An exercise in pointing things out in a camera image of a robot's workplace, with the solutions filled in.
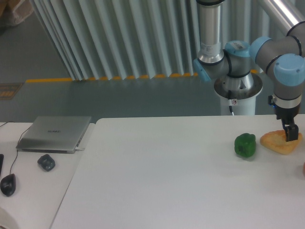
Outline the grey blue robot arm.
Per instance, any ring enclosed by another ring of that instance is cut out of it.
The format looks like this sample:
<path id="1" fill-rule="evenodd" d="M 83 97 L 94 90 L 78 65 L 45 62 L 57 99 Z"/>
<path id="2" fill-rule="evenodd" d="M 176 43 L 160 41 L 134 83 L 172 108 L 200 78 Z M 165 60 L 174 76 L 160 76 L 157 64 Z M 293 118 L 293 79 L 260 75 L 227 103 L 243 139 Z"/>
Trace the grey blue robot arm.
<path id="1" fill-rule="evenodd" d="M 255 97 L 262 81 L 250 74 L 257 64 L 274 83 L 268 97 L 276 118 L 282 122 L 286 141 L 298 139 L 294 122 L 305 86 L 305 18 L 288 0 L 261 0 L 260 6 L 274 20 L 284 38 L 274 41 L 259 37 L 251 44 L 243 41 L 221 43 L 221 0 L 199 0 L 200 50 L 193 62 L 203 81 L 215 79 L 214 90 L 233 107 L 235 100 Z"/>

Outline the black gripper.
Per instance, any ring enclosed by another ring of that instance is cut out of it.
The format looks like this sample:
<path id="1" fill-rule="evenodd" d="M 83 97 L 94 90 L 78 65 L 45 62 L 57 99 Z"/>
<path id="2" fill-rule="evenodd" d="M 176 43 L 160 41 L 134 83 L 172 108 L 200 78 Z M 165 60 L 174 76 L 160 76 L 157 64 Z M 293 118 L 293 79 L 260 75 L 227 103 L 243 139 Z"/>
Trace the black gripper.
<path id="1" fill-rule="evenodd" d="M 298 126 L 295 125 L 294 117 L 299 113 L 300 96 L 292 100 L 284 100 L 274 94 L 268 96 L 268 104 L 274 107 L 277 120 L 281 119 L 286 141 L 298 140 Z"/>

